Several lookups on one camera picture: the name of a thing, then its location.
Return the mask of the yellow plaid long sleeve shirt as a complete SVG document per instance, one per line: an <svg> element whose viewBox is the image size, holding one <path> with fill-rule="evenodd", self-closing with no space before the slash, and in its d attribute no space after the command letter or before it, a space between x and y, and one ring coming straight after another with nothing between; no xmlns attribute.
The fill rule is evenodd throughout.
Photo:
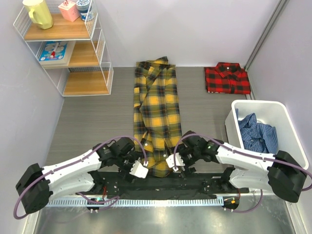
<svg viewBox="0 0 312 234"><path fill-rule="evenodd" d="M167 57L136 63L134 137L146 152L149 174L166 177L173 170L166 158L182 136L176 66Z"/></svg>

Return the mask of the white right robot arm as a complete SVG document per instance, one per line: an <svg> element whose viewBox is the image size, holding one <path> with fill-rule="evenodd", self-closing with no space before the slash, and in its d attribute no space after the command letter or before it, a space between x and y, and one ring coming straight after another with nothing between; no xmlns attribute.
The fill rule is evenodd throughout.
<svg viewBox="0 0 312 234"><path fill-rule="evenodd" d="M273 192L277 197L297 203L310 175L287 152L276 154L253 152L232 146L222 140L188 131L177 143L174 153L179 154L185 166L197 160L229 164L220 180L223 191L252 188Z"/></svg>

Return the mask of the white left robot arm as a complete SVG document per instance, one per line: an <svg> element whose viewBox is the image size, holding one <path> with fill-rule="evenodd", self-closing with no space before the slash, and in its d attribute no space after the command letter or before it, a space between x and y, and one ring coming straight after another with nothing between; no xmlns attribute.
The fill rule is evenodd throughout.
<svg viewBox="0 0 312 234"><path fill-rule="evenodd" d="M100 194L105 182L99 170L104 167L116 165L127 176L134 177L134 165L141 156L135 151L137 142L131 136L118 136L61 163L28 166L16 184L19 197L14 206L14 218L23 219L62 196L85 192Z"/></svg>

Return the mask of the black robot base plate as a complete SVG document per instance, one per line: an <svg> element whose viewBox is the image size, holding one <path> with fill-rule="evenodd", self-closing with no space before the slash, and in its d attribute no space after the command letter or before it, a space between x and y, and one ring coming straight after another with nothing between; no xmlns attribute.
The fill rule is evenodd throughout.
<svg viewBox="0 0 312 234"><path fill-rule="evenodd" d="M214 199L223 194L247 194L248 188L237 189L226 185L221 173L194 173L183 177L179 173L171 173L167 177L148 175L128 183L118 176L118 172L99 172L103 179L95 191L83 192L84 195L102 195L108 198L118 195L121 199L133 200L183 200Z"/></svg>

